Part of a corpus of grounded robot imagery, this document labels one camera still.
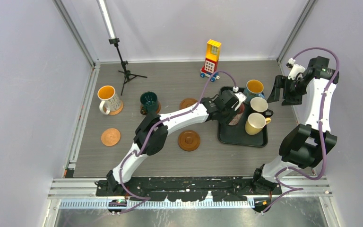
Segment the pink mug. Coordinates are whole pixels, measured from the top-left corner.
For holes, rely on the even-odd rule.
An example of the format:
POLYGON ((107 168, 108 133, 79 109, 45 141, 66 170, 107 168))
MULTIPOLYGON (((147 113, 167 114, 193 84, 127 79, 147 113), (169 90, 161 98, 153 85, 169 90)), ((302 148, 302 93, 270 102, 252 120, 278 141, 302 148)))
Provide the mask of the pink mug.
POLYGON ((236 116, 228 123, 228 125, 230 125, 230 126, 237 125, 239 123, 243 113, 244 113, 244 110, 245 110, 245 105, 241 104, 239 109, 238 109, 238 112, 237 112, 236 116))

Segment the dark green mug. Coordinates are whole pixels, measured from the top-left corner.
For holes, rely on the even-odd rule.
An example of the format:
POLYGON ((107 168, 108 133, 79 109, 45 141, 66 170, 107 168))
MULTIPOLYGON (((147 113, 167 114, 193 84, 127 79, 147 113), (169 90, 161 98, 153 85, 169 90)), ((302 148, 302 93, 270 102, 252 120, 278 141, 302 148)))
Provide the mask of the dark green mug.
POLYGON ((157 94, 151 91, 145 92, 140 96, 140 113, 146 115, 151 112, 158 112, 159 101, 157 94))

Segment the white patterned mug orange inside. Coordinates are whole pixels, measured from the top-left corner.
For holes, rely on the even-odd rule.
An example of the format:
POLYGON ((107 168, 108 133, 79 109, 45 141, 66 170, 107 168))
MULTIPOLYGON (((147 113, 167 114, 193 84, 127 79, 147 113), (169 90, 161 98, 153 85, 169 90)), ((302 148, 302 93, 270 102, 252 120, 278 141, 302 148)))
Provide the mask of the white patterned mug orange inside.
POLYGON ((119 109, 121 105, 121 100, 113 86, 101 87, 97 92, 97 96, 100 99, 99 110, 104 115, 109 115, 110 111, 119 109))

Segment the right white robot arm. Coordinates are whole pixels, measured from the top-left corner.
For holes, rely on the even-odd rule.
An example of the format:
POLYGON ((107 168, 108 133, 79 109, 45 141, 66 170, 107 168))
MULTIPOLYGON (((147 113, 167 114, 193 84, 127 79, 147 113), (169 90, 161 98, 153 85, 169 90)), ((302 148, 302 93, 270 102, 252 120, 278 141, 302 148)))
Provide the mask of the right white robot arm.
POLYGON ((337 137, 331 134, 329 125, 329 112, 339 73, 328 64, 329 59, 321 56, 310 59, 307 67, 290 59, 287 63, 289 75, 275 77, 268 103, 282 97, 282 105, 300 105, 306 95, 309 104, 305 120, 283 139, 278 156, 255 170, 251 181, 255 193, 273 191, 277 180, 292 171, 316 167, 336 145, 337 137))

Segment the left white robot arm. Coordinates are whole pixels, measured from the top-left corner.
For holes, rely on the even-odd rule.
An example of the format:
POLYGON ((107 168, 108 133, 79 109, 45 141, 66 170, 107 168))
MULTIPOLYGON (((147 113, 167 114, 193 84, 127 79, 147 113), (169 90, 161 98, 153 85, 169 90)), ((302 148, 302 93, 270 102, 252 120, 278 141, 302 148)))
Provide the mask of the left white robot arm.
POLYGON ((108 190, 115 196, 122 195, 139 165, 165 145, 173 132, 197 123, 218 121, 228 124, 246 100, 243 92, 235 88, 223 91, 214 97, 203 97, 200 101, 176 112, 148 113, 135 130, 135 137, 127 155, 106 175, 108 190))

